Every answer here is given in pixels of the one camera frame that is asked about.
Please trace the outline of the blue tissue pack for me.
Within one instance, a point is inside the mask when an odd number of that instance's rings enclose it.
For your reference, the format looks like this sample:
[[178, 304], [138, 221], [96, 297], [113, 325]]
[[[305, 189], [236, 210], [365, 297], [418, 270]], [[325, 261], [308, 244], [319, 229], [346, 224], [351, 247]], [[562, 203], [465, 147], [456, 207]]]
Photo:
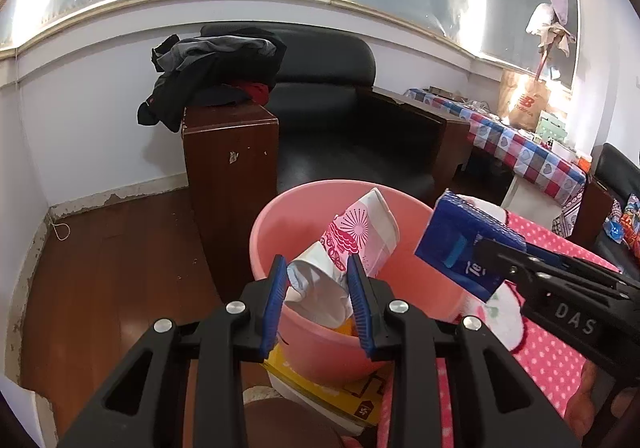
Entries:
[[518, 233], [447, 190], [437, 200], [414, 255], [475, 298], [487, 302], [506, 275], [499, 275], [482, 263], [474, 252], [477, 242], [483, 239], [526, 251], [526, 242]]

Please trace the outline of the white pink paper bag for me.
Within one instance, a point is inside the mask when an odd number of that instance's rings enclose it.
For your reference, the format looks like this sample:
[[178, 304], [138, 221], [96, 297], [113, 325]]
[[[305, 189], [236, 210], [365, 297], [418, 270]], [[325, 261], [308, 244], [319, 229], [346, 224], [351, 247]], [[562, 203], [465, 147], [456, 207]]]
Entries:
[[341, 328], [352, 317], [349, 257], [358, 255], [366, 275], [376, 277], [399, 242], [395, 216], [374, 187], [334, 216], [319, 240], [288, 264], [290, 287], [284, 303], [317, 325]]

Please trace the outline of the yellow cardboard box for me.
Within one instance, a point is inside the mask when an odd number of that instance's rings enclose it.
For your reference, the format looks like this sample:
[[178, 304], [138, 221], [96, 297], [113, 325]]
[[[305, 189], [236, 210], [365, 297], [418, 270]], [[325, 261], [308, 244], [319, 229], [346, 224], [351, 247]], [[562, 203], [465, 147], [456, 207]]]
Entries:
[[262, 364], [271, 386], [284, 398], [318, 412], [345, 435], [359, 436], [380, 420], [387, 370], [342, 386], [326, 386], [299, 376], [277, 346]]

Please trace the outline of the colourful comic cushion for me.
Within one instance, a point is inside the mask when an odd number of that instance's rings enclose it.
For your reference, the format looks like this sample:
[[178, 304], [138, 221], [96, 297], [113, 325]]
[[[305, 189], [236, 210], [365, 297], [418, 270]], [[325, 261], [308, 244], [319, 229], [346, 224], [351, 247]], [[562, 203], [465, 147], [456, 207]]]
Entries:
[[620, 223], [624, 242], [634, 256], [640, 259], [640, 200], [635, 194], [629, 195]]

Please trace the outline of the orange box on table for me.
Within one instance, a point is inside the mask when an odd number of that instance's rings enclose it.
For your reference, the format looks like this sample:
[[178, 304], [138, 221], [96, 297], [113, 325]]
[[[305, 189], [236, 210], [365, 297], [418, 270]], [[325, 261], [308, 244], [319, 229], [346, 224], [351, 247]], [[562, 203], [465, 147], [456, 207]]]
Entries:
[[592, 164], [592, 157], [590, 155], [580, 156], [577, 161], [577, 167], [582, 172], [589, 173]]

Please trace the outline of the plaid tablecloth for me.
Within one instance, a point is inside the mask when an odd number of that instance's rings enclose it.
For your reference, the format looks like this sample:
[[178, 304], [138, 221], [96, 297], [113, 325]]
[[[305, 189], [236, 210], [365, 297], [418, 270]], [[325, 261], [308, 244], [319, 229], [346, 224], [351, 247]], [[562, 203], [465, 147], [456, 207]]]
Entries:
[[587, 182], [587, 174], [576, 164], [465, 104], [422, 89], [409, 89], [405, 95], [468, 121], [472, 145], [505, 165], [515, 179], [533, 187], [535, 195], [552, 200], [560, 208], [551, 219], [552, 231], [565, 238], [573, 234]]

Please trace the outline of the pink plastic basin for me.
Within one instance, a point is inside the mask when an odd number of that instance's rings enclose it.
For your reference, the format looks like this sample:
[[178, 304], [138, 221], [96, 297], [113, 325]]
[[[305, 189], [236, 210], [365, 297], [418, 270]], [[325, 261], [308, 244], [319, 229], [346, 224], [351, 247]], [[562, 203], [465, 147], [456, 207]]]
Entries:
[[276, 255], [286, 260], [288, 292], [279, 324], [280, 351], [292, 369], [316, 383], [342, 385], [380, 367], [356, 335], [346, 261], [357, 253], [367, 275], [432, 318], [451, 321], [464, 291], [416, 257], [432, 210], [387, 186], [329, 179], [270, 201], [250, 233], [250, 265], [265, 278]]

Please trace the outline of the green white box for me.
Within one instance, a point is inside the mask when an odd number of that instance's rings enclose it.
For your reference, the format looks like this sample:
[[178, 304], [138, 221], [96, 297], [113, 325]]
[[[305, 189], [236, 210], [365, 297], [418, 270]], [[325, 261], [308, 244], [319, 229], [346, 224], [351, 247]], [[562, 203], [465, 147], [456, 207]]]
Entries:
[[548, 143], [549, 141], [563, 143], [567, 137], [565, 123], [557, 116], [544, 110], [539, 115], [535, 134], [538, 135], [544, 143]]

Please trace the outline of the brown paper shopping bag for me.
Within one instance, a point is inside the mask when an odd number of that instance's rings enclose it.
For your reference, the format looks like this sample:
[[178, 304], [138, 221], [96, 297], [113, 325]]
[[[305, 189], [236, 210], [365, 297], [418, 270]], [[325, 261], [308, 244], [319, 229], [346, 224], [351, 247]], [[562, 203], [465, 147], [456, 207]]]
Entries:
[[530, 75], [503, 70], [498, 98], [498, 117], [513, 129], [536, 130], [541, 112], [547, 108], [550, 90]]

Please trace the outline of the dark wooden side cabinet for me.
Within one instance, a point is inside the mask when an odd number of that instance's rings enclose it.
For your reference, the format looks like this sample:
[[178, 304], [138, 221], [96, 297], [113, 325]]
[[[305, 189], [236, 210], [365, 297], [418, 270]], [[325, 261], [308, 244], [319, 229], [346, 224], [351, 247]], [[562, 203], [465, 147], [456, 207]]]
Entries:
[[279, 122], [262, 106], [189, 107], [183, 156], [193, 215], [218, 297], [253, 280], [250, 231], [277, 196]]

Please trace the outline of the black leather sofa left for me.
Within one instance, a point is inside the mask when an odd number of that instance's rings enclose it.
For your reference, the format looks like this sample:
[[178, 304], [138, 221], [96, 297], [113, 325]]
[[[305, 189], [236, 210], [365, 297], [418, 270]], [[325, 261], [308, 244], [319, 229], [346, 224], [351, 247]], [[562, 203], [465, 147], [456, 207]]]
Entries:
[[322, 179], [356, 179], [403, 191], [428, 205], [433, 179], [408, 167], [375, 132], [358, 101], [377, 88], [369, 45], [349, 32], [289, 23], [258, 23], [286, 52], [265, 109], [279, 122], [277, 194]]

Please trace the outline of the wooden coat stand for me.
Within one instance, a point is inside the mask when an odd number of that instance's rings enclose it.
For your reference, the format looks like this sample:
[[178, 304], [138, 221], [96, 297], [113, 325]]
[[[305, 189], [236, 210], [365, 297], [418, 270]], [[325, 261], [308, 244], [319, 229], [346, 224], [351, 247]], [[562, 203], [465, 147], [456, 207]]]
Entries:
[[539, 80], [553, 49], [559, 49], [566, 58], [570, 57], [570, 45], [575, 42], [575, 37], [566, 28], [570, 15], [569, 3], [570, 0], [549, 0], [548, 3], [538, 4], [530, 16], [526, 32], [540, 39], [536, 81]]

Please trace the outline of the dark clothes pile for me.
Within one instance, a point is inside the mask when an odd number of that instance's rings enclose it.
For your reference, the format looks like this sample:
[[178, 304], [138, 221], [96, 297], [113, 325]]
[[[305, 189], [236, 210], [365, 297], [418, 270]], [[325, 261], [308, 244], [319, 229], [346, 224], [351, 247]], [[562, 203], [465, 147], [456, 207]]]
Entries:
[[280, 38], [257, 27], [211, 37], [173, 34], [151, 51], [158, 77], [138, 107], [137, 121], [143, 127], [162, 123], [176, 133], [190, 106], [264, 106], [285, 52]]

